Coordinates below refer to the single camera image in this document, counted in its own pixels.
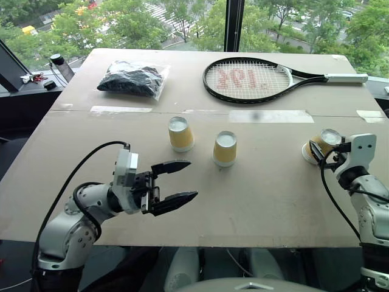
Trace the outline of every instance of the plastic bag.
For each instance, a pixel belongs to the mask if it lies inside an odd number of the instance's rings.
[[[122,92],[159,100],[169,66],[143,62],[114,61],[97,86],[101,91]]]

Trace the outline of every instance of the racket handle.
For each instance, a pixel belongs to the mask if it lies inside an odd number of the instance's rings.
[[[327,82],[336,83],[365,83],[368,80],[367,74],[325,74]]]

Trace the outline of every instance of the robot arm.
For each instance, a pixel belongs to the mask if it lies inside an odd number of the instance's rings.
[[[310,141],[310,147],[316,161],[321,163],[324,156],[320,147],[313,141]],[[375,148],[376,136],[373,134],[343,137],[342,143],[334,149],[336,163],[327,164],[326,168],[333,170],[339,184],[349,192],[357,212],[364,260],[364,267],[361,267],[363,288],[388,291],[389,190],[368,173]]]
[[[38,269],[33,272],[32,291],[77,291],[83,266],[105,220],[121,211],[134,214],[141,210],[143,214],[161,215],[183,206],[198,194],[178,193],[160,201],[159,187],[154,183],[159,174],[179,171],[190,162],[165,162],[152,166],[151,172],[139,174],[137,162],[138,154],[121,149],[113,182],[82,184],[60,214],[46,225],[39,241]]]

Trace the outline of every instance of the racket strings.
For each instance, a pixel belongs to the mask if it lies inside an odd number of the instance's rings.
[[[210,89],[236,99],[260,99],[289,87],[290,75],[266,63],[234,60],[216,64],[205,75]]]

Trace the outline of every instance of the table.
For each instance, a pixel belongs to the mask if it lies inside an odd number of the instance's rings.
[[[303,160],[301,146],[322,128],[344,135],[376,134],[376,158],[370,172],[388,185],[388,121],[377,103],[365,86],[353,85],[307,86],[262,105],[225,103],[204,89],[202,72],[209,63],[233,55],[263,58],[311,73],[354,72],[339,55],[95,49],[1,181],[0,238],[34,241],[55,195],[81,158],[98,144],[123,140],[140,155],[140,172],[157,162],[190,160],[192,165],[161,175],[157,184],[162,196],[186,190],[198,190],[199,195],[160,217],[120,214],[103,223],[97,244],[357,246],[351,229],[327,197],[318,168]],[[171,66],[159,102],[95,89],[109,64],[119,59]],[[234,113],[244,116],[248,110],[301,111],[312,122],[232,119]],[[367,111],[368,117],[362,118],[357,110]],[[177,115],[187,118],[194,134],[195,146],[187,153],[175,153],[169,145],[167,123]],[[382,117],[370,119],[370,115]],[[222,130],[238,138],[236,163],[227,169],[212,161],[213,143]],[[93,156],[55,212],[76,185],[111,181],[117,150],[111,146]],[[356,224],[348,195],[332,173],[326,177],[336,200]]]

